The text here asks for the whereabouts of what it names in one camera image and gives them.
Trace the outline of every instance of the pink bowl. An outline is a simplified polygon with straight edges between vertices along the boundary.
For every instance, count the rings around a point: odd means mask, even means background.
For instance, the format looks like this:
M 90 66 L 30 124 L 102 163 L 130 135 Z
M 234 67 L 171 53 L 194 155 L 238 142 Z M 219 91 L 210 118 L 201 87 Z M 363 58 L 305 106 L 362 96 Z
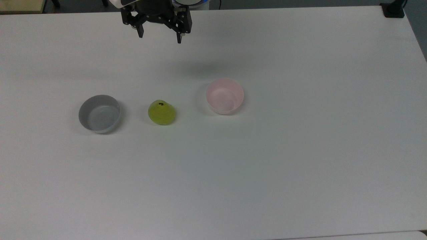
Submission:
M 222 115 L 230 114 L 243 102 L 243 88 L 232 79 L 220 78 L 206 89 L 206 100 L 211 109 Z

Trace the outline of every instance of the green pear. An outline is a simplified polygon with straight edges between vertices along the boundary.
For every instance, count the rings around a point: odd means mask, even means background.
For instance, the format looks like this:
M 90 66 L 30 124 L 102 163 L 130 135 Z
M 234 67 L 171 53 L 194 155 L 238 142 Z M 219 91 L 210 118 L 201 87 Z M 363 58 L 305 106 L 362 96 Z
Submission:
M 175 109 L 163 100 L 154 101 L 148 108 L 150 119 L 160 125 L 167 125 L 175 119 Z

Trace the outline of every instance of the white table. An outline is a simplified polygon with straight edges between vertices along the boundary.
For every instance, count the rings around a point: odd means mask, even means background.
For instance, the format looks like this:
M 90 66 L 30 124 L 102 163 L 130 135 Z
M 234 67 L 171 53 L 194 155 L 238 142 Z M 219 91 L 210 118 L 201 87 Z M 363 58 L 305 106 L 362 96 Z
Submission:
M 426 235 L 419 231 L 393 232 L 380 234 L 361 234 L 334 237 L 316 237 L 316 240 L 427 240 Z
M 0 16 L 0 238 L 267 240 L 427 228 L 427 64 L 381 8 Z M 210 81 L 245 101 L 213 113 Z M 78 122 L 118 99 L 110 135 Z M 157 99 L 177 119 L 157 126 Z

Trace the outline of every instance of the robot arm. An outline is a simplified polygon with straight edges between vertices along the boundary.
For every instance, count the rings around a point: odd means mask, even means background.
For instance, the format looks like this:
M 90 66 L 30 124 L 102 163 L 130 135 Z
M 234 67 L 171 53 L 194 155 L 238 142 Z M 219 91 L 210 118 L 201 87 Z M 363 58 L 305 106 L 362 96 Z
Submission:
M 140 38 L 143 37 L 145 22 L 161 23 L 176 32 L 178 43 L 182 36 L 191 32 L 191 16 L 188 5 L 180 5 L 175 8 L 172 0 L 110 0 L 120 8 L 122 20 L 125 25 L 131 25 L 136 29 Z

